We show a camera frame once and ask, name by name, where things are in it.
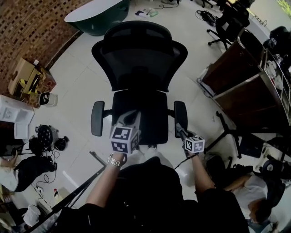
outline black stand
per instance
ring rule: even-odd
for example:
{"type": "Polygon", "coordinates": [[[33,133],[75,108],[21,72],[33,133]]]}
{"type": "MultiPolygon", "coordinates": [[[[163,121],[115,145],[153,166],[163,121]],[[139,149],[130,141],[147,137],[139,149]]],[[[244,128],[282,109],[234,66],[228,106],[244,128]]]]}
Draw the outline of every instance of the black stand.
{"type": "Polygon", "coordinates": [[[216,112],[216,115],[219,117],[222,127],[224,129],[224,132],[213,142],[211,143],[207,148],[204,149],[204,153],[208,152],[211,148],[213,148],[222,138],[224,138],[226,135],[231,134],[236,142],[236,148],[238,153],[238,158],[241,159],[241,153],[240,153],[240,144],[238,141],[238,131],[236,129],[229,129],[228,125],[226,124],[223,115],[219,112],[216,112]]]}
{"type": "MultiPolygon", "coordinates": [[[[236,143],[236,149],[237,149],[237,157],[239,159],[241,159],[241,152],[240,152],[240,144],[239,144],[239,138],[238,137],[242,137],[242,136],[247,136],[250,135],[251,133],[279,133],[279,132],[287,132],[290,133],[290,129],[282,129],[282,130],[274,130],[274,129],[259,129],[259,130],[254,130],[253,132],[248,131],[248,130],[238,130],[238,129],[229,129],[228,125],[226,124],[223,115],[219,112],[216,112],[216,115],[219,117],[221,123],[222,123],[222,127],[224,129],[224,132],[213,142],[211,143],[207,148],[204,149],[204,153],[206,154],[206,152],[208,152],[209,150],[211,150],[222,138],[224,138],[226,135],[231,134],[234,139],[235,139],[235,143],[236,143]]],[[[262,142],[268,143],[267,141],[259,138],[262,142]]],[[[275,147],[276,149],[278,149],[279,151],[281,151],[283,154],[281,156],[281,161],[284,160],[284,156],[287,154],[289,155],[289,150],[288,148],[284,147],[283,149],[279,149],[277,147],[275,147]]]]}

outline desk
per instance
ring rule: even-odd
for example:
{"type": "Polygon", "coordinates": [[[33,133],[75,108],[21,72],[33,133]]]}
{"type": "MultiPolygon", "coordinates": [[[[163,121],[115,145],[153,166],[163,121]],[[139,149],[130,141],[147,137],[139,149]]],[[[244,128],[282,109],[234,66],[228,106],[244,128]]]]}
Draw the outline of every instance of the desk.
{"type": "Polygon", "coordinates": [[[128,15],[130,0],[93,0],[65,17],[65,22],[90,35],[104,35],[128,15]]]}
{"type": "Polygon", "coordinates": [[[261,44],[270,38],[270,30],[260,24],[255,16],[250,14],[249,22],[250,25],[248,25],[246,29],[254,34],[261,44]]]}

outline white floor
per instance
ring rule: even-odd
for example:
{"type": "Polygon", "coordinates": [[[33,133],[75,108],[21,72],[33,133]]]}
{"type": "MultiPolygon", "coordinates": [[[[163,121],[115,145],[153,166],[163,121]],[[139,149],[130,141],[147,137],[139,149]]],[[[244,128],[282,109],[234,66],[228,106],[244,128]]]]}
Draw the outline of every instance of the white floor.
{"type": "MultiPolygon", "coordinates": [[[[139,0],[137,2],[137,6],[135,6],[133,1],[126,21],[149,20],[161,24],[171,32],[173,40],[182,43],[188,49],[189,54],[186,61],[170,83],[169,93],[167,93],[168,108],[173,109],[175,100],[184,101],[188,112],[189,129],[204,137],[206,144],[211,143],[222,132],[220,121],[215,116],[215,112],[221,112],[221,110],[211,99],[204,96],[196,84],[196,79],[203,69],[222,55],[223,45],[208,46],[207,42],[213,38],[206,32],[206,29],[211,27],[195,16],[196,10],[202,10],[202,7],[196,2],[183,0],[179,7],[159,10],[157,16],[149,19],[140,18],[134,13],[147,7],[158,7],[161,3],[157,0],[154,2],[139,0]]],[[[104,120],[102,137],[95,137],[90,131],[90,117],[94,102],[103,100],[106,109],[112,107],[111,86],[91,53],[92,46],[102,39],[102,36],[94,37],[84,33],[58,59],[50,70],[57,82],[57,86],[52,92],[58,94],[58,104],[51,108],[36,109],[29,128],[30,135],[32,135],[35,134],[35,126],[50,124],[59,130],[60,137],[67,136],[70,140],[67,148],[60,152],[60,157],[56,160],[58,170],[55,181],[50,184],[39,183],[44,189],[44,200],[49,206],[43,200],[40,202],[47,208],[55,205],[54,188],[65,187],[72,192],[102,167],[89,154],[89,151],[95,151],[104,160],[111,153],[110,119],[104,120]]],[[[164,145],[158,145],[158,150],[175,167],[185,159],[185,155],[181,149],[182,141],[175,138],[173,129],[174,121],[169,118],[169,140],[164,145]]],[[[247,156],[237,161],[231,137],[223,139],[214,150],[220,151],[224,160],[227,160],[228,156],[233,156],[233,164],[239,162],[255,167],[260,163],[259,159],[247,156]]],[[[54,172],[47,175],[50,181],[55,177],[54,172]]],[[[33,186],[37,181],[42,180],[42,176],[38,177],[33,186]]],[[[76,203],[76,207],[84,203],[92,185],[76,203]]],[[[35,203],[39,198],[32,186],[24,191],[23,195],[29,203],[35,203]]],[[[194,188],[183,184],[183,196],[185,199],[196,199],[194,188]]],[[[281,216],[286,214],[286,209],[280,212],[281,216]]]]}

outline chair leg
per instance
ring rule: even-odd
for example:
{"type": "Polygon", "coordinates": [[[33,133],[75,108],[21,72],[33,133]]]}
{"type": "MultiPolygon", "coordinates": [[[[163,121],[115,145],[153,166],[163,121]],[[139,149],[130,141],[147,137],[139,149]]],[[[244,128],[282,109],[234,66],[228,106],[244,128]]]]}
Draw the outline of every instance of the chair leg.
{"type": "Polygon", "coordinates": [[[219,37],[219,35],[218,35],[218,33],[217,33],[216,31],[213,31],[213,30],[211,30],[211,29],[207,29],[206,31],[207,31],[207,32],[210,32],[210,31],[211,31],[214,35],[216,35],[216,36],[219,37]]]}
{"type": "Polygon", "coordinates": [[[205,2],[207,2],[211,8],[213,7],[213,5],[209,1],[206,0],[205,2]]]}
{"type": "Polygon", "coordinates": [[[232,43],[230,43],[228,40],[226,40],[226,43],[229,44],[229,45],[232,45],[232,43]]]}
{"type": "Polygon", "coordinates": [[[227,48],[226,41],[223,41],[223,44],[224,44],[224,47],[225,47],[225,48],[226,48],[226,50],[227,50],[228,48],[227,48]]]}
{"type": "Polygon", "coordinates": [[[215,41],[208,42],[208,45],[210,46],[210,45],[212,45],[213,43],[217,43],[217,42],[219,42],[219,41],[222,41],[222,40],[221,40],[221,39],[218,39],[218,40],[215,40],[215,41]]]}

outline mesh chair back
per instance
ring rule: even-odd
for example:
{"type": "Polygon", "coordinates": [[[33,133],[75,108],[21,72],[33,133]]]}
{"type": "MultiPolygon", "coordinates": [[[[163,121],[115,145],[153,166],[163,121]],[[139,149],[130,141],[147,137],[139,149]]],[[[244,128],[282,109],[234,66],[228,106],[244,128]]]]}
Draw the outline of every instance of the mesh chair back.
{"type": "Polygon", "coordinates": [[[222,17],[216,21],[216,29],[218,34],[234,41],[240,31],[249,24],[248,10],[236,2],[232,6],[225,6],[222,17]],[[222,28],[225,23],[228,24],[226,30],[222,28]]]}
{"type": "Polygon", "coordinates": [[[172,40],[163,26],[145,22],[121,23],[96,43],[92,54],[106,73],[113,91],[152,89],[168,92],[169,83],[188,52],[172,40]]]}

